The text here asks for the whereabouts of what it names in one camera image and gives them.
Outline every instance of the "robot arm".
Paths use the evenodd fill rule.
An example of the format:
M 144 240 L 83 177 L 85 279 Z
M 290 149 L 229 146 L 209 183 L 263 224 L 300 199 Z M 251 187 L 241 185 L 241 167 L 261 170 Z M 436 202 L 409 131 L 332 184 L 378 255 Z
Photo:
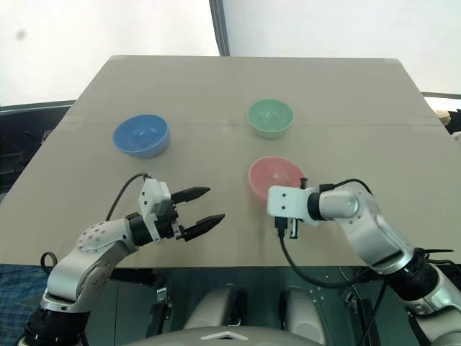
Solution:
M 461 292 L 386 221 L 375 198 L 360 183 L 306 190 L 273 186 L 267 211 L 291 218 L 292 223 L 301 219 L 317 226 L 319 221 L 336 221 L 352 249 L 415 315 L 428 341 L 439 342 L 461 332 Z
M 170 194 L 166 183 L 146 179 L 139 196 L 141 214 L 97 223 L 83 231 L 71 253 L 52 270 L 40 307 L 26 326 L 20 345 L 78 345 L 91 310 L 115 266 L 139 246 L 176 237 L 189 241 L 208 232 L 224 217 L 210 216 L 185 229 L 176 204 L 210 189 Z

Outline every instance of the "beige table surface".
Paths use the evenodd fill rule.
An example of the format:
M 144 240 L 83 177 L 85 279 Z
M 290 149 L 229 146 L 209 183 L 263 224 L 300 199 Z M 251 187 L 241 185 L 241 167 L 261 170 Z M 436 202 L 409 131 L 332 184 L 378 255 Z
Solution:
M 295 112 L 277 140 L 245 121 L 252 102 L 276 97 Z M 140 114 L 164 116 L 171 143 L 160 156 L 119 152 L 112 133 Z M 287 265 L 272 219 L 249 192 L 247 172 L 261 156 L 293 160 L 311 184 L 363 179 L 383 213 L 421 247 L 448 247 L 461 262 L 461 150 L 394 60 L 116 56 L 98 73 L 0 205 L 0 262 L 36 265 L 59 258 L 79 233 L 104 219 L 128 177 L 148 172 L 171 191 L 212 188 L 180 205 L 187 226 L 225 213 L 194 241 L 149 244 L 123 267 Z M 138 210 L 141 181 L 115 210 Z M 299 265 L 358 265 L 334 223 L 300 225 L 287 240 Z

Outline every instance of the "green bowl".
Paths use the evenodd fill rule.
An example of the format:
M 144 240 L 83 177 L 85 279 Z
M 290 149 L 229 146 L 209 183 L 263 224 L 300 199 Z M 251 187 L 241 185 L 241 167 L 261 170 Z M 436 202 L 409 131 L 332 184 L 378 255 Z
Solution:
M 291 126 L 293 111 L 290 106 L 278 99 L 263 99 L 252 104 L 247 117 L 258 136 L 278 138 Z

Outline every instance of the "blue cloth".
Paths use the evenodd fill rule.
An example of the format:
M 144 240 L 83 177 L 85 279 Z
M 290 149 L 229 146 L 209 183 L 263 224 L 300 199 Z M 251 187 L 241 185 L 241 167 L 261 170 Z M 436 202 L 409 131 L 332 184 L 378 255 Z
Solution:
M 40 267 L 0 265 L 0 345 L 15 346 L 36 306 L 20 302 L 43 294 L 48 277 Z

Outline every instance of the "pink bowl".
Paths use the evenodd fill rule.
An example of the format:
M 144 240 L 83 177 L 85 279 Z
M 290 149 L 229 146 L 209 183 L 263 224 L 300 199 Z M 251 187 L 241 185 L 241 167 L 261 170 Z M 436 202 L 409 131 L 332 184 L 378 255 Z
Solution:
M 267 191 L 273 185 L 300 186 L 303 171 L 291 161 L 278 156 L 257 159 L 248 170 L 251 190 L 258 198 L 267 200 Z

